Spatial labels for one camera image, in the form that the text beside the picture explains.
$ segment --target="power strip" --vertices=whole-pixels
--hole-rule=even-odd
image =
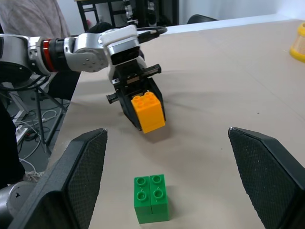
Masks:
[[[19,125],[16,128],[16,140],[17,140],[17,144],[19,145],[19,143],[21,142],[22,138],[24,137],[25,133],[28,131],[27,127],[23,127],[23,125]]]

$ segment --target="red ring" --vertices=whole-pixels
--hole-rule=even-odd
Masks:
[[[47,64],[47,68],[49,69],[50,72],[57,72],[57,70],[54,68],[51,57],[50,57],[50,53],[49,53],[49,43],[50,43],[51,39],[47,39],[43,41],[42,44],[42,51],[44,54],[44,58]]]

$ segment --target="person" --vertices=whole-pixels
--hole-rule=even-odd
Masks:
[[[65,38],[70,33],[57,0],[1,0],[0,24],[4,33],[45,38]],[[101,33],[111,29],[108,23],[97,23],[87,32]],[[57,73],[50,82],[48,94],[71,100],[79,72]],[[0,189],[25,178],[18,157],[16,127],[0,101]]]

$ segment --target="green lego brick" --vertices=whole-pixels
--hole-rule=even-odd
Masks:
[[[168,212],[165,212],[165,213],[160,213],[160,214],[137,216],[137,218],[138,218],[138,221],[140,224],[164,222],[164,221],[169,220],[169,214],[168,214]]]
[[[150,176],[149,184],[151,190],[152,213],[161,214],[168,212],[164,175],[161,174]]]
[[[136,215],[152,214],[149,177],[134,178],[134,209]]]

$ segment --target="yellow lego brick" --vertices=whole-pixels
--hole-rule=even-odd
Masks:
[[[140,121],[143,133],[165,126],[163,110],[159,99],[152,92],[135,96],[132,105]]]

